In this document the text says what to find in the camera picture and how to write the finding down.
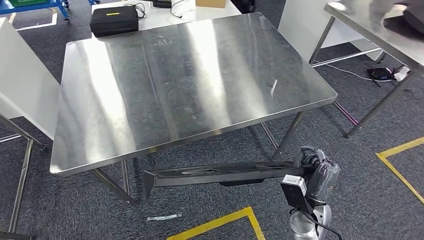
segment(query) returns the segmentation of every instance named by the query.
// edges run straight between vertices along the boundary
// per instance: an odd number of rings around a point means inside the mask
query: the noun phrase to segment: table top
[[[261,13],[70,42],[50,172],[91,170],[336,96]]]
[[[340,0],[324,10],[339,19],[411,70],[424,73],[424,37],[406,22],[394,20],[399,0]]]
[[[169,8],[159,8],[153,7],[151,1],[139,1],[139,0],[128,0],[128,1],[117,1],[110,3],[95,4],[91,6],[91,11],[100,8],[113,8],[121,7],[125,4],[137,4],[142,3],[145,7],[145,13],[147,18],[138,21],[138,30],[147,30],[159,27],[165,27],[175,24],[188,23],[193,21],[201,21],[207,19],[217,19],[229,16],[240,15],[240,11],[236,6],[230,1],[227,0],[225,8],[214,8],[214,7],[201,7],[196,6],[196,0],[186,0],[184,2],[178,3],[172,9],[172,12],[177,16],[182,16],[177,18],[172,16]]]

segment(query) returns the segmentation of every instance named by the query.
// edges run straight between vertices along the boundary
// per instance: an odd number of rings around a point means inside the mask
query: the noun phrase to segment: white cable
[[[197,20],[197,14],[196,14],[196,10],[195,9],[190,9],[190,10],[187,10],[187,11],[184,11],[184,12],[181,12],[181,13],[179,13],[179,16],[178,15],[176,15],[174,12],[173,12],[173,9],[174,9],[174,6],[175,5],[177,5],[177,4],[179,4],[179,3],[182,3],[182,2],[185,2],[185,1],[187,1],[187,0],[180,0],[180,1],[177,1],[176,3],[174,3],[172,6],[171,6],[171,9],[169,10],[169,12],[171,13],[171,15],[173,16],[173,17],[175,17],[175,18],[177,18],[177,19],[180,19],[180,20],[182,20],[182,21],[196,21]],[[189,13],[189,12],[194,12],[194,19],[183,19],[183,14],[185,14],[185,13]]]
[[[391,82],[391,81],[392,81],[392,80],[374,80],[374,79],[371,79],[371,78],[366,78],[366,77],[363,77],[363,76],[359,76],[358,74],[356,74],[356,73],[354,73],[354,72],[346,71],[346,70],[340,69],[340,68],[338,68],[338,67],[335,67],[335,66],[333,66],[333,65],[329,65],[329,64],[326,64],[326,65],[323,65],[323,66],[328,66],[328,67],[330,67],[330,68],[333,68],[333,69],[339,70],[339,71],[344,72],[344,73],[348,73],[348,74],[355,75],[355,76],[357,76],[357,77],[358,77],[358,78],[360,78],[360,79],[364,79],[364,80],[368,80],[368,81],[376,81],[376,82],[379,82],[379,83],[385,83],[385,82]]]

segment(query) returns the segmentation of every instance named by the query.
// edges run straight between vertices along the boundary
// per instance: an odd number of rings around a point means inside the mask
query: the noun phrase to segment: green bin
[[[45,3],[48,3],[49,0],[9,0],[9,2],[14,7],[22,7],[22,6],[28,6],[28,5],[34,5],[34,4],[45,4]]]

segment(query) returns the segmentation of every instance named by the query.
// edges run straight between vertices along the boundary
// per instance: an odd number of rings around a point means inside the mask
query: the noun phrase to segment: black case
[[[91,15],[90,28],[97,38],[138,31],[137,10],[134,6],[98,8]]]

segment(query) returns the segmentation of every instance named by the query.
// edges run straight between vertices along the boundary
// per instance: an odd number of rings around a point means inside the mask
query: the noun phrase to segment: plastic wrap
[[[340,167],[335,162],[326,160],[321,163],[308,182],[306,196],[325,203],[337,182],[339,171]]]

